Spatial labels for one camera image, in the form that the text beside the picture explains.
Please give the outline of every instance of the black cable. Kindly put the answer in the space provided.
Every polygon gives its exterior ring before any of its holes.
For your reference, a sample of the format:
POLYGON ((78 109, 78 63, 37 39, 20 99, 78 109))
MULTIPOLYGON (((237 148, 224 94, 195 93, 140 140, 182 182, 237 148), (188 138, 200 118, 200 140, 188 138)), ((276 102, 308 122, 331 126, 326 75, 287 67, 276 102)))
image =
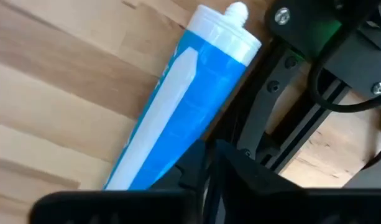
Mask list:
MULTIPOLYGON (((346 39, 362 25, 370 14, 378 7, 381 0, 364 0, 359 1, 356 8, 353 10, 353 20, 349 20, 342 24, 338 31, 328 40, 320 51, 314 64, 312 64, 308 75, 308 89, 313 100, 322 108, 327 110, 353 113, 365 111, 381 106, 381 95, 354 105, 336 105, 325 100, 318 91, 319 75, 327 61, 334 55, 336 50, 346 41, 346 39)), ((381 160, 381 151, 370 160, 363 169, 367 169, 381 160)))

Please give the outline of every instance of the wooden surface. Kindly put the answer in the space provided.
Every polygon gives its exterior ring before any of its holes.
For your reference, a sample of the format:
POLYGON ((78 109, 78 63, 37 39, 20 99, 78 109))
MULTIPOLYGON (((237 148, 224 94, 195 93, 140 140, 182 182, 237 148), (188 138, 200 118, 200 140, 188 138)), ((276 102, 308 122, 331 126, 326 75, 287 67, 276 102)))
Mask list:
MULTIPOLYGON (((0 223, 24 223, 50 192, 100 189, 196 6, 222 12, 231 2, 0 0, 0 223)), ((245 3, 247 28, 268 43, 271 2, 245 3)), ((268 131, 303 77, 279 99, 268 131)), ((282 175, 344 185, 381 147, 379 122, 376 111, 331 114, 282 175)))

